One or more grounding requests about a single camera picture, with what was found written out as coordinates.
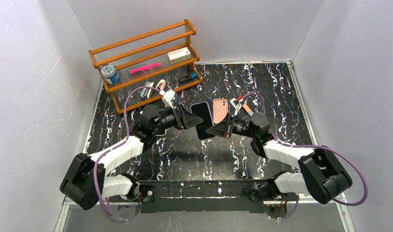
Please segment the clear phone case with phone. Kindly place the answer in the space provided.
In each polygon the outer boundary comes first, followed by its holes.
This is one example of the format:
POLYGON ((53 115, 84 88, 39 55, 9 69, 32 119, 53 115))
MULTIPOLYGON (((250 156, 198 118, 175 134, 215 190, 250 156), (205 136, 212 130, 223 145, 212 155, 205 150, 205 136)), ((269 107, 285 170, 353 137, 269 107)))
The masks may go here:
POLYGON ((211 114, 208 102, 202 101, 202 102, 193 104, 190 108, 191 108, 191 112, 194 115, 203 119, 203 122, 196 126, 198 138, 200 140, 213 138, 214 135, 206 132, 207 129, 209 129, 210 127, 213 126, 212 114, 211 114))

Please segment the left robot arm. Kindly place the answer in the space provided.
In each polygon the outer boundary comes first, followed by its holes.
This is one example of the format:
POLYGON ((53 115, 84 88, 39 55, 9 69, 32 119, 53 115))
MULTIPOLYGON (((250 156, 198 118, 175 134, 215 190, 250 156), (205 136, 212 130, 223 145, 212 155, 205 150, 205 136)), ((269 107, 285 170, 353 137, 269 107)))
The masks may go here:
POLYGON ((110 172, 148 151, 156 142, 156 136, 166 129, 174 127, 186 130, 203 121, 202 118, 188 112, 181 104, 164 110, 153 104, 147 105, 128 138, 91 155, 76 155, 59 190, 84 210, 91 209, 99 200, 129 195, 133 192, 134 178, 121 174, 110 176, 110 172))

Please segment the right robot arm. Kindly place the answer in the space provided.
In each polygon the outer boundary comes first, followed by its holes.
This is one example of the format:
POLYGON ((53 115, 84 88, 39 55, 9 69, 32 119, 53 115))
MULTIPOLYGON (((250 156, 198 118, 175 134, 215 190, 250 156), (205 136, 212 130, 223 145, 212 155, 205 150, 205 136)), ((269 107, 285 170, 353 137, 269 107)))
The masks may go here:
POLYGON ((233 114, 207 128, 206 133, 223 138, 237 134, 252 138, 252 150, 268 160, 278 160, 298 169, 299 173, 282 173, 271 180, 275 193, 311 195, 326 204, 352 186, 352 178, 336 155, 327 147, 287 145, 274 139, 264 113, 254 113, 249 122, 233 114))

